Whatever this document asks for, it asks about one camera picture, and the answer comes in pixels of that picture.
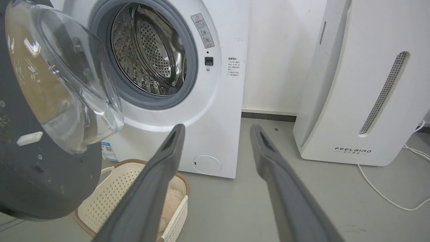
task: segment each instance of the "warning label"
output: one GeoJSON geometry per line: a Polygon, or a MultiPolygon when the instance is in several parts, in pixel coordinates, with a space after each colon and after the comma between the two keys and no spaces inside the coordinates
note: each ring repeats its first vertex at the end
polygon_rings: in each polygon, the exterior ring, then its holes
{"type": "Polygon", "coordinates": [[[227,75],[238,77],[239,70],[240,70],[240,61],[236,57],[229,57],[227,75]]]}
{"type": "Polygon", "coordinates": [[[197,30],[199,31],[200,37],[202,38],[205,48],[214,47],[214,41],[212,39],[211,33],[209,32],[208,26],[201,13],[191,16],[197,30]]]}
{"type": "Polygon", "coordinates": [[[115,155],[114,150],[112,149],[112,146],[110,143],[107,143],[107,142],[101,143],[101,154],[103,155],[103,158],[105,160],[118,161],[117,156],[115,155]]]}

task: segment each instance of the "laundry basket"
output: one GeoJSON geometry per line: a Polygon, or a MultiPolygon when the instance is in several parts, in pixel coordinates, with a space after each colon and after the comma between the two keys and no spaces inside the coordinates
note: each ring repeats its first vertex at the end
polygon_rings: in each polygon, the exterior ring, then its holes
{"type": "MultiPolygon", "coordinates": [[[[127,189],[145,167],[141,160],[125,160],[112,167],[105,168],[101,174],[111,171],[73,213],[75,222],[94,237],[103,226],[111,212],[120,202],[127,189]]],[[[187,218],[188,196],[190,188],[187,180],[176,174],[169,182],[169,188],[178,190],[184,195],[178,209],[157,242],[174,242],[179,236],[187,218]]]]}

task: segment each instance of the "gray floor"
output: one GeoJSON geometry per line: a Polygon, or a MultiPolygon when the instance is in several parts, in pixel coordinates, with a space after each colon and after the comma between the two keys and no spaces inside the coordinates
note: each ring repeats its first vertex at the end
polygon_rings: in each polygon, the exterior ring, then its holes
{"type": "MultiPolygon", "coordinates": [[[[376,194],[356,166],[299,158],[293,123],[243,118],[236,179],[184,173],[191,193],[178,242],[278,241],[266,184],[257,175],[252,156],[249,129],[253,123],[265,129],[347,242],[429,241],[430,202],[414,212],[402,211],[376,194]]],[[[408,145],[430,154],[430,135],[414,134],[408,145]]],[[[383,194],[404,207],[412,208],[430,196],[430,164],[408,150],[386,167],[363,170],[383,194]]],[[[2,216],[0,222],[8,219],[2,216]]],[[[0,233],[0,241],[8,242],[90,240],[71,216],[26,221],[0,233]]]]}

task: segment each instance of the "dark baseboard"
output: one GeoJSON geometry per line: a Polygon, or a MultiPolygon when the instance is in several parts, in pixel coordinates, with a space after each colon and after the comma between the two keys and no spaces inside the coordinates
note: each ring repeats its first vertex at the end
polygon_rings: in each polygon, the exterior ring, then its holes
{"type": "MultiPolygon", "coordinates": [[[[242,118],[258,118],[276,121],[295,122],[296,116],[242,112],[242,118]]],[[[430,127],[423,127],[419,133],[430,133],[430,127]]]]}

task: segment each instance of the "washing machine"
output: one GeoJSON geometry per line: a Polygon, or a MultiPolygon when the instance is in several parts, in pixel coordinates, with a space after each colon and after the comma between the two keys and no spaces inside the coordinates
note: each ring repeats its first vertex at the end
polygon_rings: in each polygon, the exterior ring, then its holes
{"type": "Polygon", "coordinates": [[[235,178],[248,0],[51,0],[103,43],[125,124],[103,158],[148,160],[186,127],[180,171],[235,178]]]}

